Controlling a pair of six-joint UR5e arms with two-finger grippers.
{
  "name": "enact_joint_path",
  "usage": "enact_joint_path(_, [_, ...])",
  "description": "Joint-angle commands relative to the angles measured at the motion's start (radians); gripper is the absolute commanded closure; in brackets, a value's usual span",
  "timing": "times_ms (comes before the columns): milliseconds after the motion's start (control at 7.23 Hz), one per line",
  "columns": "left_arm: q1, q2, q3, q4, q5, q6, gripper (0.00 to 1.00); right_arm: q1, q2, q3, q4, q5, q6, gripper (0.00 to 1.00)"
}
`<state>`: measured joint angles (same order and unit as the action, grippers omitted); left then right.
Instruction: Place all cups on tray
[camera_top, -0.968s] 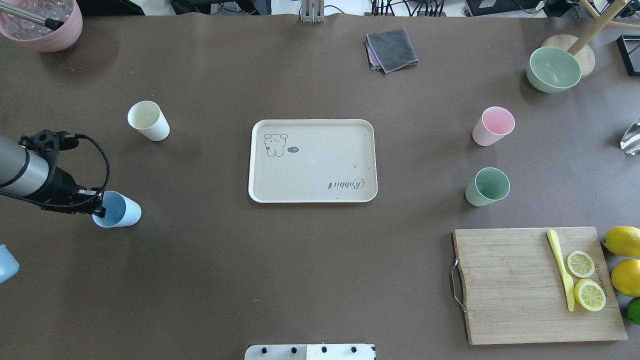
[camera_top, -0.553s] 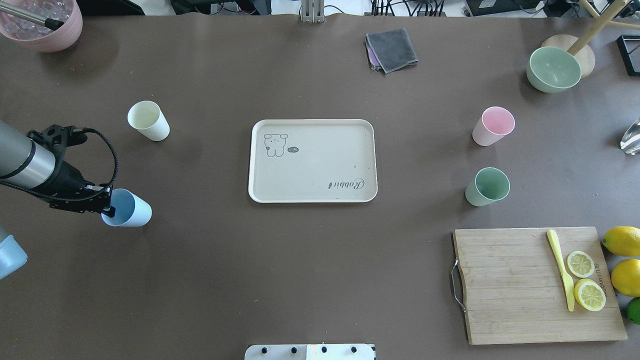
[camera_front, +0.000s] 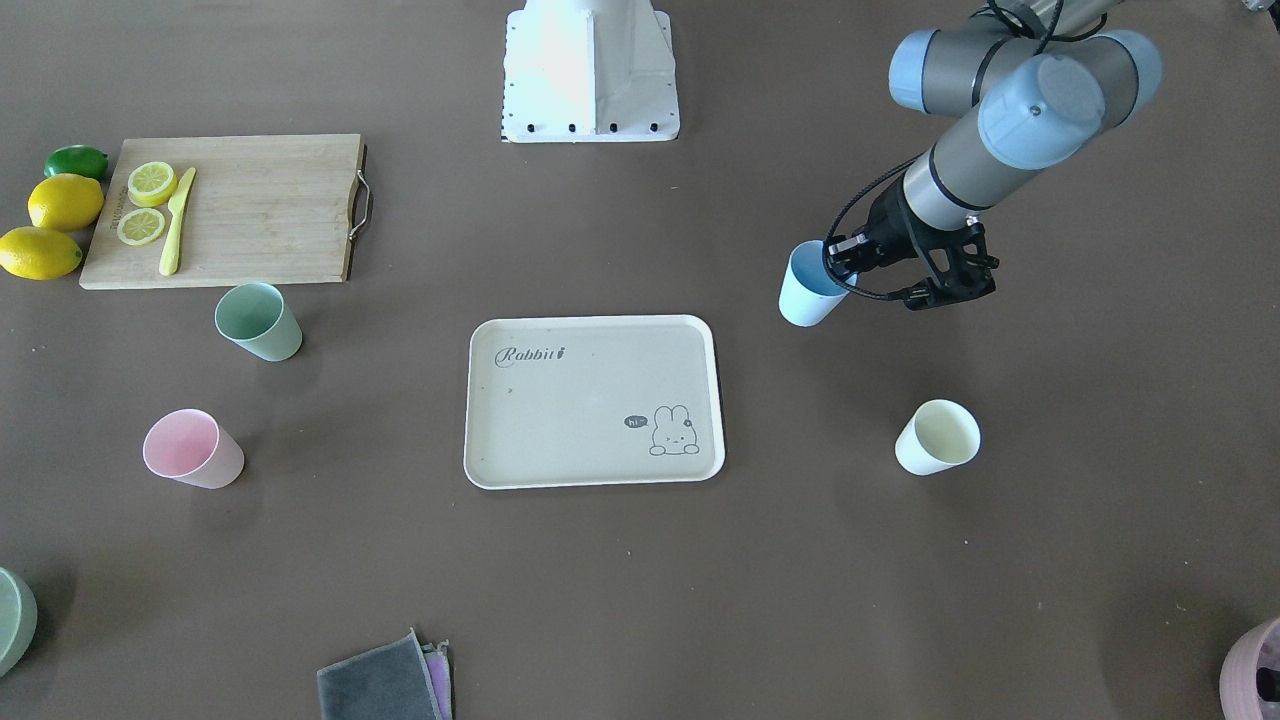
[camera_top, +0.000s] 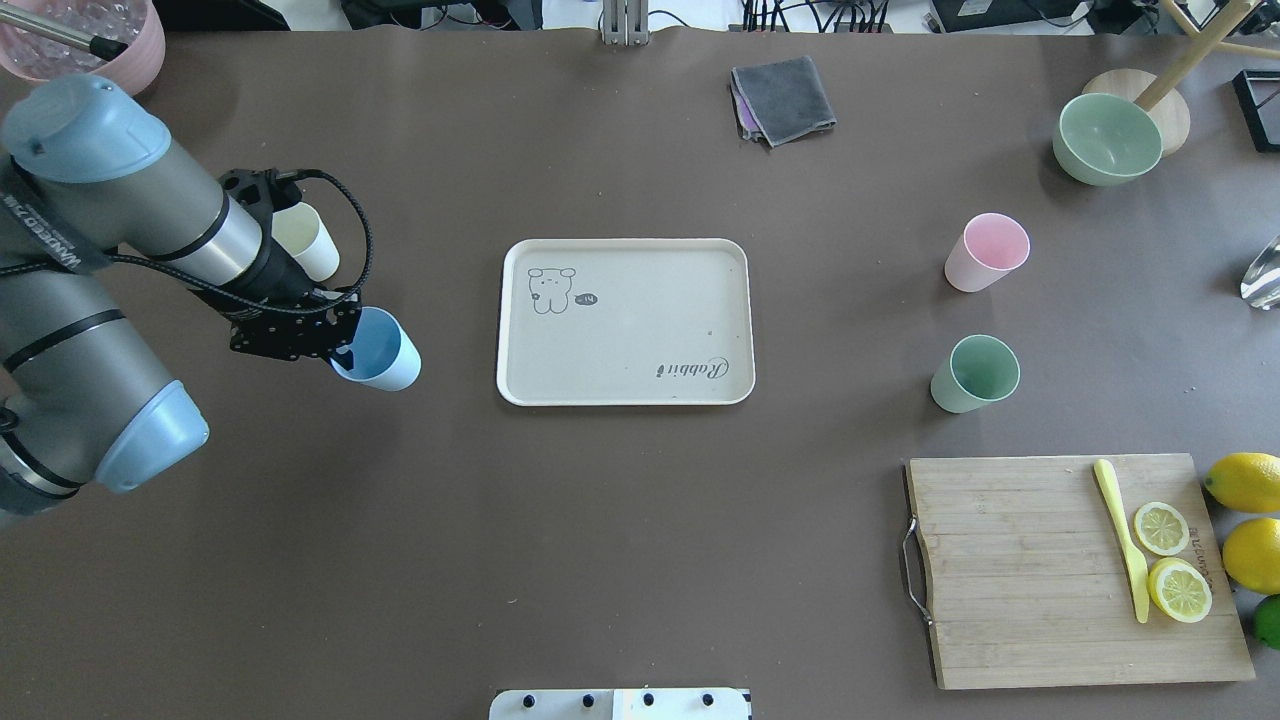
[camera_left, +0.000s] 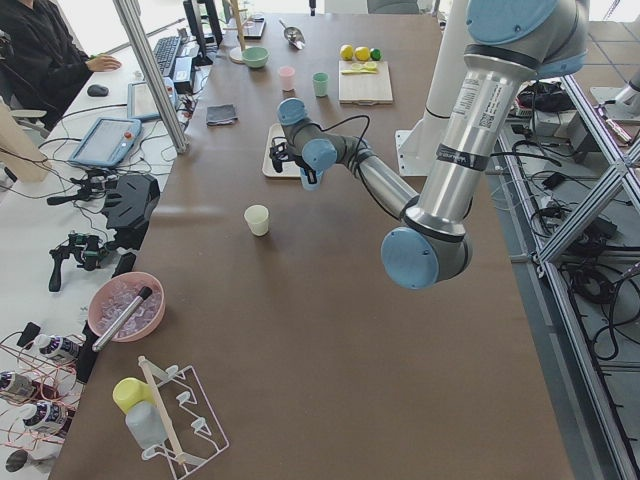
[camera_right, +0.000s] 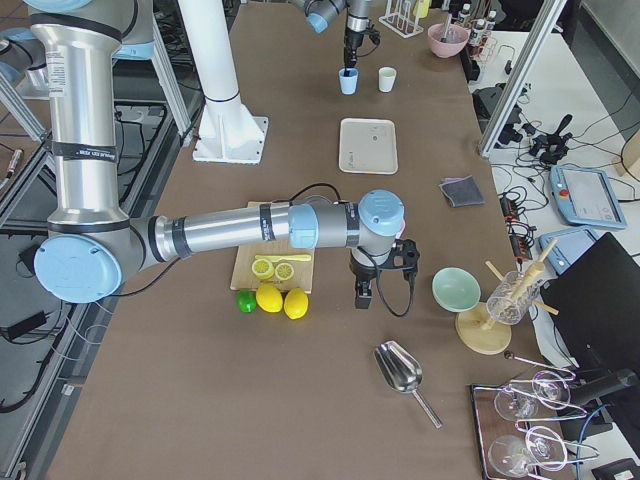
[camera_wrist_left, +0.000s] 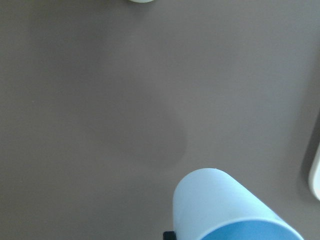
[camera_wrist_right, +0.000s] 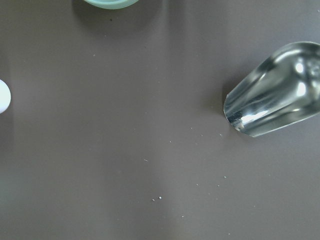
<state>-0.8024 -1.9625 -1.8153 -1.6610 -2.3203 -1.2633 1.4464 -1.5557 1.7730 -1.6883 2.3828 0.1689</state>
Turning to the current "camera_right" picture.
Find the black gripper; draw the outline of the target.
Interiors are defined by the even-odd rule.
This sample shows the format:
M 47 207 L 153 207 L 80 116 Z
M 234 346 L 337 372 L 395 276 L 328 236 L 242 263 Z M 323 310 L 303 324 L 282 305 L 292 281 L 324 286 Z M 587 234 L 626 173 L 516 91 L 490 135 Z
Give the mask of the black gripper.
M 354 306 L 368 309 L 372 300 L 371 280 L 383 271 L 399 270 L 410 285 L 415 284 L 417 275 L 417 246 L 411 239 L 398 239 L 389 253 L 374 257 L 358 247 L 351 250 L 351 271 L 356 276 Z
M 363 40 L 368 37 L 374 44 L 373 49 L 365 55 L 370 55 L 380 45 L 380 32 L 377 29 L 366 29 L 364 32 L 355 32 L 351 29 L 345 30 L 343 59 L 345 62 L 342 69 L 343 78 L 356 76 L 356 68 L 351 63 L 356 63 L 360 56 L 357 50 L 362 46 Z

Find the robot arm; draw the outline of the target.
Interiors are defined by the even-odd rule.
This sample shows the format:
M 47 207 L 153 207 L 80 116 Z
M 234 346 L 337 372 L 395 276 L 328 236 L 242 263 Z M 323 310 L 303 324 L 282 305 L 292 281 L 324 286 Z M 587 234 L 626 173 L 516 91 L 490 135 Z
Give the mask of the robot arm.
M 365 0 L 293 0 L 291 4 L 300 10 L 308 25 L 317 33 L 324 32 L 329 25 L 345 11 L 344 27 L 344 69 L 347 78 L 355 74 L 359 59 L 358 49 L 365 37 L 374 44 L 371 54 L 380 44 L 380 32 L 369 17 L 371 1 Z
M 254 207 L 169 218 L 156 213 L 178 150 L 195 133 L 195 157 L 260 162 L 269 122 L 250 113 L 237 82 L 223 4 L 177 5 L 200 83 L 187 94 L 149 1 L 31 1 L 26 38 L 45 66 L 51 126 L 45 135 L 55 210 L 32 262 L 56 298 L 89 304 L 118 296 L 147 268 L 197 253 L 285 240 L 350 252 L 355 304 L 382 292 L 385 271 L 408 283 L 419 253 L 401 236 L 404 205 L 385 190 L 349 202 L 301 190 Z

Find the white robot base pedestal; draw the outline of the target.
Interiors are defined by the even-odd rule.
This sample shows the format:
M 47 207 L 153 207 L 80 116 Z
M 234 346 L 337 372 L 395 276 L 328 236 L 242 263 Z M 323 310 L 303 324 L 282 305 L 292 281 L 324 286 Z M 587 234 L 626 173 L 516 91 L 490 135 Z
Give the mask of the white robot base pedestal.
M 223 3 L 185 0 L 179 7 L 205 97 L 193 159 L 259 164 L 268 119 L 242 103 Z

